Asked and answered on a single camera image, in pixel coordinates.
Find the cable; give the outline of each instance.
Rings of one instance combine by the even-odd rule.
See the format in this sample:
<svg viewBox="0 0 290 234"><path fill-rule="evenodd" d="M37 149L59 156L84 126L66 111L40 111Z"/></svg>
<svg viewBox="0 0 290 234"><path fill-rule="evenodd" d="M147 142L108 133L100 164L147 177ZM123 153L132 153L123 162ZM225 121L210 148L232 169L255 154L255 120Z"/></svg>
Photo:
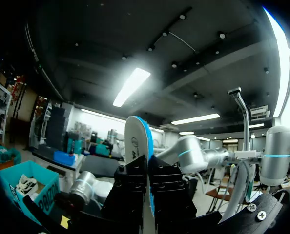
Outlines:
<svg viewBox="0 0 290 234"><path fill-rule="evenodd" d="M102 209L101 205L99 204L97 200L91 199L91 201L94 201L100 210Z"/></svg>
<svg viewBox="0 0 290 234"><path fill-rule="evenodd" d="M219 210L220 207L222 206L222 202L224 201L225 196L227 195L227 192L228 192L228 188L229 188L229 184L230 184L230 182L231 182L231 179L233 178L234 174L236 173L236 171L237 171L239 165L240 165L240 163L237 164L237 166L234 168L234 170L233 170L231 176L230 176L229 179L228 179L228 184L227 184L226 190L225 190L225 192L224 192L224 194L223 194L223 197L221 198L221 201L220 201L220 204L219 204L219 207L218 207L217 210Z"/></svg>
<svg viewBox="0 0 290 234"><path fill-rule="evenodd" d="M246 168L246 171L247 171L247 179L246 179L246 183L247 183L247 186L249 185L249 168L248 168L248 165L245 164L245 160L241 161L240 163L237 164L237 166L234 168L233 172L232 172L232 175L230 176L229 180L228 180L228 185L226 187L226 190L224 192L224 195L221 199L221 202L220 202L220 205L219 205L219 208L218 210L220 209L220 207L222 206L222 202L224 201L226 195L227 195L227 192L228 192L228 188L229 188L229 185L230 185L230 181L231 181L231 178L233 178L234 174L236 173L237 169L239 168L239 166L241 165L241 163L244 163L245 165L245 168Z"/></svg>
<svg viewBox="0 0 290 234"><path fill-rule="evenodd" d="M242 162L244 162L244 166L245 166L246 171L247 171L247 179L246 179L246 187L245 187L245 190L244 190L244 195L243 195L243 198L241 199L241 203L239 203L239 205L237 207L236 213L238 212L241 204L243 204L243 202L244 202L244 199L245 199L246 193L247 193L247 189L248 189L249 184L250 184L250 181L249 181L249 166L246 164L247 163L246 161L242 161Z"/></svg>
<svg viewBox="0 0 290 234"><path fill-rule="evenodd" d="M210 184L210 181L211 181L211 176L212 176L212 172L213 171L214 171L214 168L212 168L211 171L210 171L210 175L209 175L208 184L207 184L207 187L206 187L205 194L208 192L208 187L209 187L209 184Z"/></svg>
<svg viewBox="0 0 290 234"><path fill-rule="evenodd" d="M200 182L201 182L201 184L202 184L202 190L203 190L203 194L205 194L205 188L204 188L204 180L203 180L203 178L202 178L202 176L200 175L200 173L199 173L199 172L197 172L197 176L199 177L199 179L200 179Z"/></svg>

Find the ceiling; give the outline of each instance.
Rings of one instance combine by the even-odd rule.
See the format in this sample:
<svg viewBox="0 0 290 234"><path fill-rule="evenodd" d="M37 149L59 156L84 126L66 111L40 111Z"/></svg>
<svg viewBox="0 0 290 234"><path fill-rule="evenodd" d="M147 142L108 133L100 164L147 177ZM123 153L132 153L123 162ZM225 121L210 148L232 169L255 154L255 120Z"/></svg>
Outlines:
<svg viewBox="0 0 290 234"><path fill-rule="evenodd" d="M179 19L183 12L185 20ZM48 1L29 26L42 66L65 101L117 117L139 115L154 126L219 113L219 119L178 125L179 131L238 132L242 116L227 91L240 86L249 107L267 105L273 115L277 45L262 7L248 1ZM136 67L151 76L121 108L113 106Z"/></svg>

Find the teal plastic bin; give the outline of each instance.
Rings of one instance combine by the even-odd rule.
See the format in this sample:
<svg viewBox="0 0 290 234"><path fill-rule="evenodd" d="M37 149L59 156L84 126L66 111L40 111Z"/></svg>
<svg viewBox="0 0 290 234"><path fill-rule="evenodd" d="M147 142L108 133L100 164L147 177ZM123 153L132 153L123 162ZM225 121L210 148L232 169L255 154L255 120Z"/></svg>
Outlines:
<svg viewBox="0 0 290 234"><path fill-rule="evenodd" d="M109 150L106 145L99 144L96 146L95 153L97 155L109 156Z"/></svg>
<svg viewBox="0 0 290 234"><path fill-rule="evenodd" d="M23 162L15 166L0 170L0 177L7 196L31 220L40 224L23 203L23 196L16 191L16 185L22 174L34 178L45 187L34 199L34 202L49 214L54 206L54 197L60 192L59 174L44 168L32 161Z"/></svg>

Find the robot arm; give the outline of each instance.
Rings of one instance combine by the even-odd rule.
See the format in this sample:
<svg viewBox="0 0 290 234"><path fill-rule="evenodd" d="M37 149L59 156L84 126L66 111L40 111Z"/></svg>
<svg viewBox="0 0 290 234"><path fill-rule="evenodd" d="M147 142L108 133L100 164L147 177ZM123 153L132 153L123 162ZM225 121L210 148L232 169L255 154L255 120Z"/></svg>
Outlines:
<svg viewBox="0 0 290 234"><path fill-rule="evenodd" d="M229 152L224 148L202 150L196 136L187 135L156 157L171 165L180 161L182 171L190 173L221 165L225 157L229 157Z"/></svg>
<svg viewBox="0 0 290 234"><path fill-rule="evenodd" d="M267 131L265 155L261 163L260 180L276 186L283 183L290 162L290 128L275 126Z"/></svg>

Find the printed logo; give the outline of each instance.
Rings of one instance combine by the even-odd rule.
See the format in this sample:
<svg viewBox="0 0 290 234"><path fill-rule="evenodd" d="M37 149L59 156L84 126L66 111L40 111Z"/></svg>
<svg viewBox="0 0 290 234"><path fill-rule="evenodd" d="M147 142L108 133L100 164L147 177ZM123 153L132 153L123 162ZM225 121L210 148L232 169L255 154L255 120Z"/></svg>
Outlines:
<svg viewBox="0 0 290 234"><path fill-rule="evenodd" d="M138 146L139 146L139 142L138 142L138 140L137 140L135 137L133 137L133 138L131 139L131 142L132 142L132 145L133 145L134 147L138 147Z"/></svg>

